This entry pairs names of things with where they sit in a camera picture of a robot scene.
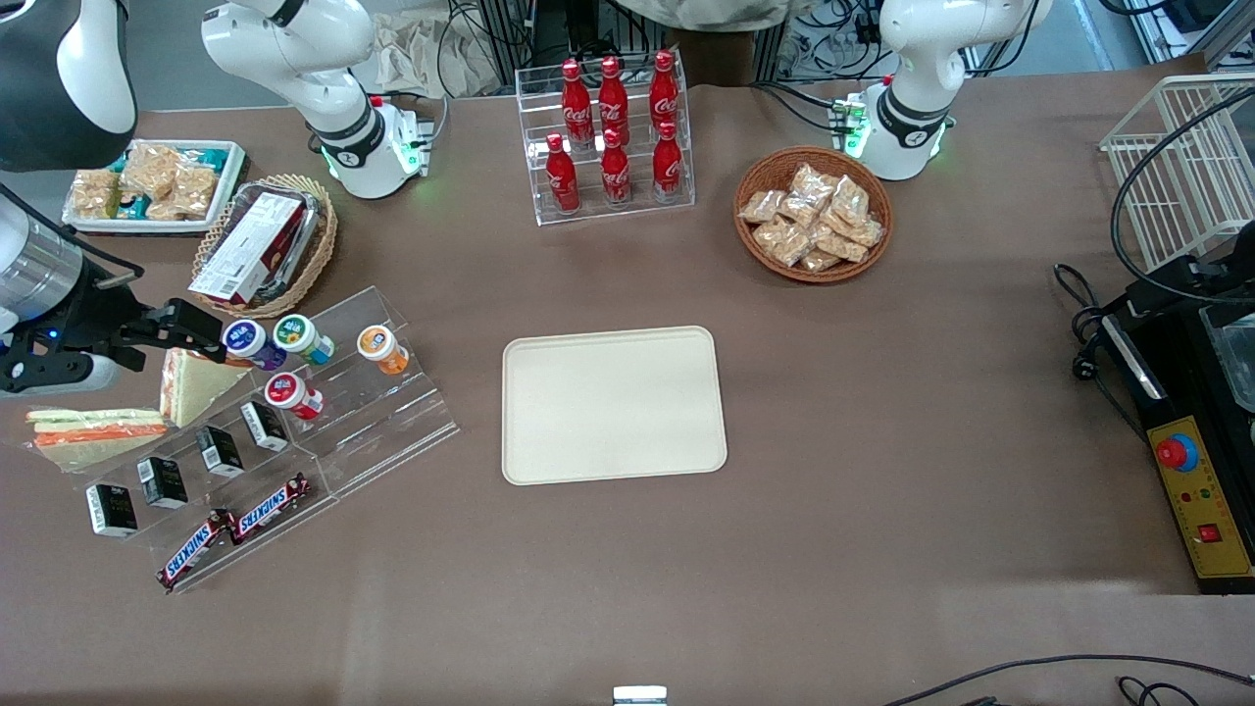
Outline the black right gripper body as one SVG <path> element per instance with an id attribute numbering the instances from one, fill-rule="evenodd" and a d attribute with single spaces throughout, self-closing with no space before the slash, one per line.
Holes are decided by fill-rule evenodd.
<path id="1" fill-rule="evenodd" d="M 146 367 L 147 354 L 136 344 L 125 344 L 131 329 L 151 334 L 147 324 L 152 305 L 142 303 L 131 293 L 128 285 L 98 287 L 85 283 L 77 287 L 67 300 L 67 307 L 56 321 L 58 339 L 54 352 L 95 354 L 131 372 Z"/>

